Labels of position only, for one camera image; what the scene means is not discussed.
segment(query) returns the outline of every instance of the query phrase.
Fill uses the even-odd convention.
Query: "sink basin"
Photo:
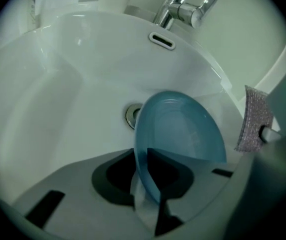
[[[126,108],[163,90],[199,101],[236,163],[242,117],[228,79],[205,54],[143,19],[97,11],[56,17],[1,48],[0,198],[11,204],[64,165],[132,148]]]

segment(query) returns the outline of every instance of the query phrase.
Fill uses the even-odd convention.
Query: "faucet handle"
[[[189,3],[172,3],[168,6],[169,13],[173,18],[192,26],[199,27],[208,11],[217,0],[204,0],[201,6]]]

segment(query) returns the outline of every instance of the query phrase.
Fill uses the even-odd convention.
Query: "chrome faucet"
[[[217,0],[204,0],[200,6],[186,3],[185,0],[164,0],[159,8],[153,23],[169,30],[174,19],[196,28],[200,26],[202,20],[213,7]]]

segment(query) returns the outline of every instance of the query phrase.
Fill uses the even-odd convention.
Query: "white wall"
[[[202,0],[187,0],[199,5]],[[131,0],[156,12],[162,0]],[[270,0],[218,0],[199,29],[180,23],[207,49],[230,79],[237,99],[255,87],[286,45],[286,21]]]

